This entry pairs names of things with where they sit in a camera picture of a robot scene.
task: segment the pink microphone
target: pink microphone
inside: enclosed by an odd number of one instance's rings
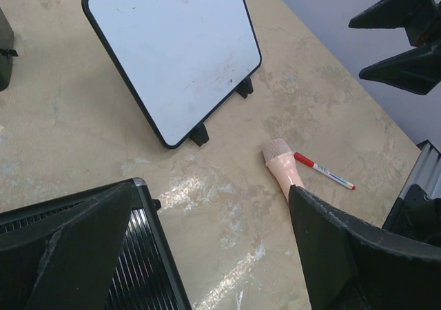
[[[292,185],[305,188],[298,175],[294,153],[283,139],[270,142],[263,150],[266,166],[276,177],[282,187],[285,198],[288,199],[289,188]]]

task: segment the whiteboard stand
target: whiteboard stand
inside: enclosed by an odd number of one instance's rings
[[[86,17],[164,146],[208,142],[204,121],[253,92],[262,61],[245,0],[82,0]]]

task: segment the beige tabletop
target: beige tabletop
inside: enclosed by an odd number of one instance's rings
[[[263,54],[255,92],[206,122],[209,142],[162,147],[86,20],[81,0],[0,0],[16,32],[0,93],[0,210],[138,176],[190,302],[310,308],[287,203],[265,168],[273,138],[356,184],[305,167],[306,188],[381,225],[418,149],[281,0],[246,0]]]

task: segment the small whiteboard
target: small whiteboard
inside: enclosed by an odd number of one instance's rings
[[[83,0],[83,9],[168,148],[261,62],[244,0]]]

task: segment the background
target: background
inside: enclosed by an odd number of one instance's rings
[[[441,148],[441,86],[437,86],[427,96],[417,96],[358,78],[358,73],[364,67],[411,49],[403,29],[357,30],[347,27],[352,17],[379,0],[283,1],[359,80],[414,143],[429,139]]]

